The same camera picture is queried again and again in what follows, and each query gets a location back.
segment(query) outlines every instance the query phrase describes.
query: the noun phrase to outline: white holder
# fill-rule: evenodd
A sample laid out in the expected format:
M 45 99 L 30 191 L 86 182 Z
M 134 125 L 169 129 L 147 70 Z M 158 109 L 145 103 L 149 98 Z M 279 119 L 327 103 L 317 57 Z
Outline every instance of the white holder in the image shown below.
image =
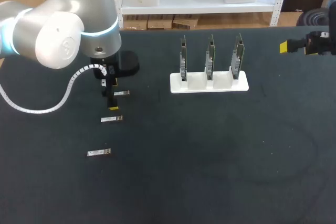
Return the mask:
M 208 81 L 206 72 L 187 72 L 187 81 L 182 81 L 180 73 L 170 75 L 170 91 L 172 93 L 206 93 L 206 92 L 237 92 L 247 91 L 248 82 L 245 72 L 239 73 L 234 80 L 231 72 L 218 71 L 213 73 L 213 80 Z

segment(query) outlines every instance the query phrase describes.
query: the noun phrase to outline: white cable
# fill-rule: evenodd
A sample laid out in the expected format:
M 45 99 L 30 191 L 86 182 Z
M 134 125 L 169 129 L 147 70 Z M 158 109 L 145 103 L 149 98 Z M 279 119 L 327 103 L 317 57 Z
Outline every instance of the white cable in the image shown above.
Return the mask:
M 70 92 L 71 92 L 71 88 L 72 88 L 72 85 L 74 83 L 74 81 L 76 80 L 76 78 L 78 76 L 80 76 L 82 73 L 84 73 L 85 71 L 89 70 L 89 69 L 92 69 L 92 68 L 98 68 L 100 69 L 100 71 L 102 72 L 102 74 L 104 76 L 106 76 L 107 72 L 106 72 L 106 69 L 105 67 L 103 67 L 102 65 L 98 65 L 98 64 L 91 64 L 91 65 L 88 65 L 88 66 L 85 66 L 81 69 L 79 69 L 70 79 L 69 81 L 69 84 L 68 84 L 68 88 L 62 98 L 62 100 L 53 108 L 51 109 L 48 109 L 48 110 L 28 110 L 28 109 L 24 109 L 18 105 L 16 105 L 14 102 L 12 102 L 9 97 L 6 95 L 4 89 L 2 88 L 2 86 L 0 85 L 0 94 L 2 95 L 2 97 L 5 99 L 5 101 L 10 105 L 12 106 L 13 108 L 15 108 L 16 110 L 19 110 L 19 111 L 22 111 L 22 112 L 25 112 L 25 113 L 30 113 L 30 114 L 46 114 L 46 113 L 50 113 L 52 111 L 55 111 L 55 110 L 58 110 L 60 107 L 63 106 L 63 104 L 67 101 L 69 95 L 70 95 Z

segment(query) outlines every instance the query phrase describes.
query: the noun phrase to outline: black table surface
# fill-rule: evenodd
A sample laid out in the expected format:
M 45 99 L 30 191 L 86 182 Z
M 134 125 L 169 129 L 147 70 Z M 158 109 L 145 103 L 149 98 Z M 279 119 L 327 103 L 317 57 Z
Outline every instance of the black table surface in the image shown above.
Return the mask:
M 335 223 L 336 58 L 280 55 L 279 44 L 326 27 L 122 32 L 140 72 L 119 79 L 108 111 L 93 73 L 45 115 L 0 99 L 0 223 Z M 203 71 L 208 37 L 227 70 L 235 37 L 249 91 L 171 94 L 180 38 L 188 71 Z M 6 59 L 0 83 L 29 109 L 63 96 L 84 56 L 51 70 Z M 101 117 L 124 121 L 101 124 Z M 87 157 L 111 148 L 112 155 Z

